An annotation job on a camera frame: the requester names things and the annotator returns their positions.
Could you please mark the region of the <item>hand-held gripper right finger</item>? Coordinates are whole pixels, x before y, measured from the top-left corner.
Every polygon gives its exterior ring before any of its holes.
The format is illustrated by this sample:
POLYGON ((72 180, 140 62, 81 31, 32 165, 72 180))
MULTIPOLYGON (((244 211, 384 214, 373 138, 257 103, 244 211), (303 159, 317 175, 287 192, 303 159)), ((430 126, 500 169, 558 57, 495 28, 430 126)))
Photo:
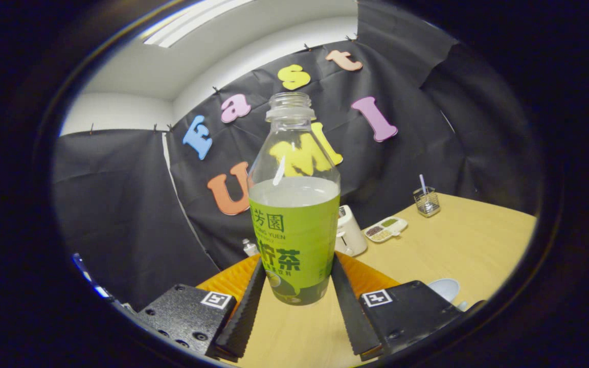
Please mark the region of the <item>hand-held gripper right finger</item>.
POLYGON ((423 282, 401 284, 346 254, 334 255, 331 276, 351 348, 361 358, 400 352, 464 318, 423 282))

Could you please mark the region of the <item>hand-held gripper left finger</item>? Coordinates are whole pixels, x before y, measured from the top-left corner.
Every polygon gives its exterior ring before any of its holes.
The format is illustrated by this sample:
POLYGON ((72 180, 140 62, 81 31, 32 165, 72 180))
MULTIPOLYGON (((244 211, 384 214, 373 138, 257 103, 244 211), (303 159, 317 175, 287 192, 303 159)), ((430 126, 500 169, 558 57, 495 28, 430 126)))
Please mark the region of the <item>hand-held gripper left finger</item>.
POLYGON ((176 284, 139 312, 164 337, 210 358, 245 354, 266 279, 259 255, 197 287, 176 284))

